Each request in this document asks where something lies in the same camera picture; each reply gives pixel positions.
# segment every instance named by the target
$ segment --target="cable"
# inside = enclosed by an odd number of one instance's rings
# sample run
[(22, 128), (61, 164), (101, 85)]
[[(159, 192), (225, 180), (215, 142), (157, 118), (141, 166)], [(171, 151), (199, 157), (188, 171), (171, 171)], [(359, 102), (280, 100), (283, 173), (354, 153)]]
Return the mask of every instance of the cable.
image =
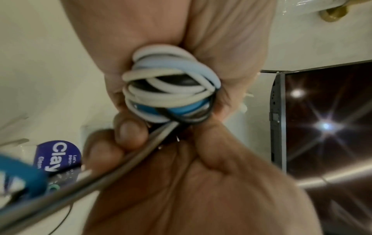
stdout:
[(70, 215), (71, 211), (72, 211), (72, 207), (73, 207), (74, 204), (71, 204), (70, 205), (70, 209), (69, 211), (67, 212), (65, 218), (63, 218), (63, 220), (57, 225), (57, 227), (55, 227), (50, 233), (48, 233), (48, 235), (52, 235), (59, 227), (61, 227), (61, 225), (64, 223), (64, 221), (67, 219), (67, 217)]
[(212, 69), (182, 48), (151, 45), (133, 54), (132, 70), (124, 73), (125, 103), (151, 123), (196, 124), (212, 113), (221, 87)]

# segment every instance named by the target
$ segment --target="coiled cable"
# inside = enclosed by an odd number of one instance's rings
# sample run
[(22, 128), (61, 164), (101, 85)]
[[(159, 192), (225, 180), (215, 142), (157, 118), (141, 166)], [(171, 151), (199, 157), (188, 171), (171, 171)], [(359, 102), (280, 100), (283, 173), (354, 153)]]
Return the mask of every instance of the coiled cable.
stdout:
[(213, 109), (221, 82), (216, 73), (186, 50), (151, 45), (133, 54), (132, 70), (122, 76), (129, 110), (151, 123), (195, 124)]

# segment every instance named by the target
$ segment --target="skin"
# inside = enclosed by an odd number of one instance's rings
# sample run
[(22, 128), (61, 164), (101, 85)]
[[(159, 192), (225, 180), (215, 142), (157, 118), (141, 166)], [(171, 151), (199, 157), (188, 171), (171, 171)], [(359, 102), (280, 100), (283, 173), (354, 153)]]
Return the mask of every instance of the skin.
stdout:
[(222, 81), (214, 114), (101, 192), (85, 234), (322, 234), (304, 191), (256, 157), (222, 124), (263, 66), (273, 0), (62, 0), (105, 76), (119, 114), (92, 134), (87, 168), (103, 173), (148, 138), (124, 105), (123, 72), (143, 45), (179, 45)]

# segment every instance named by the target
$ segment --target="cord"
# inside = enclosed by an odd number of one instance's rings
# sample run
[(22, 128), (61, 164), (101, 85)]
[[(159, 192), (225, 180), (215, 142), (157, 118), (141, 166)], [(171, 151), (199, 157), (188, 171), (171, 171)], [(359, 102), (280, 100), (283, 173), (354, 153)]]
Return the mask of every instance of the cord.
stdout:
[(151, 45), (138, 49), (132, 59), (132, 70), (122, 79), (126, 105), (134, 114), (159, 124), (196, 124), (210, 116), (221, 82), (192, 54), (176, 46)]
[(50, 233), (48, 233), (48, 235), (52, 235), (59, 227), (61, 227), (61, 225), (65, 222), (65, 220), (67, 219), (67, 217), (70, 215), (71, 211), (72, 211), (72, 207), (73, 207), (74, 204), (71, 204), (70, 205), (70, 209), (69, 211), (67, 212), (65, 218), (63, 218), (63, 220), (57, 225), (57, 227), (55, 227)]

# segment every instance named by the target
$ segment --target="screen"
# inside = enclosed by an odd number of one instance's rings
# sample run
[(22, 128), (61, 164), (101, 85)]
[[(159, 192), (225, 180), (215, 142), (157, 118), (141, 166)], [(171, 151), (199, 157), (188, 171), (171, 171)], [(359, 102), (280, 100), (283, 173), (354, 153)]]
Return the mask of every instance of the screen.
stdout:
[(287, 173), (322, 223), (372, 234), (372, 62), (287, 74)]

